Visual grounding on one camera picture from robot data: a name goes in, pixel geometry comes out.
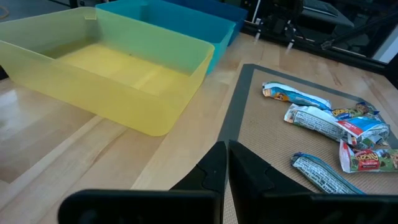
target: candy wrapper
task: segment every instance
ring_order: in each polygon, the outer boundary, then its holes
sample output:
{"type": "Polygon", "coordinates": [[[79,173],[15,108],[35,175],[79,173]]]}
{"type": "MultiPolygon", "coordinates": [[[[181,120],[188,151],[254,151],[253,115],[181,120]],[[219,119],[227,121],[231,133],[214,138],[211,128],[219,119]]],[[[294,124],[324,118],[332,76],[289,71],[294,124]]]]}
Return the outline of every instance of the candy wrapper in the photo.
{"type": "Polygon", "coordinates": [[[345,136],[343,128],[337,124],[337,118],[313,106],[297,106],[292,104],[287,110],[284,120],[318,131],[335,141],[340,141],[345,136]]]}
{"type": "Polygon", "coordinates": [[[350,109],[334,109],[331,111],[332,115],[337,119],[349,119],[358,116],[377,115],[379,112],[374,110],[365,102],[360,102],[355,105],[355,108],[350,109]]]}
{"type": "Polygon", "coordinates": [[[329,194],[364,194],[336,173],[321,159],[304,153],[295,153],[291,165],[311,183],[329,194]]]}
{"type": "Polygon", "coordinates": [[[367,117],[351,118],[337,121],[346,131],[343,140],[356,149],[373,149],[376,144],[387,140],[390,126],[382,121],[367,117]]]}
{"type": "Polygon", "coordinates": [[[340,163],[344,172],[398,172],[397,149],[352,149],[344,141],[340,142],[340,163]]]}
{"type": "Polygon", "coordinates": [[[281,101],[289,101],[297,105],[315,106],[321,110],[331,110],[328,100],[309,95],[279,82],[267,82],[262,84],[262,94],[281,101]]]}

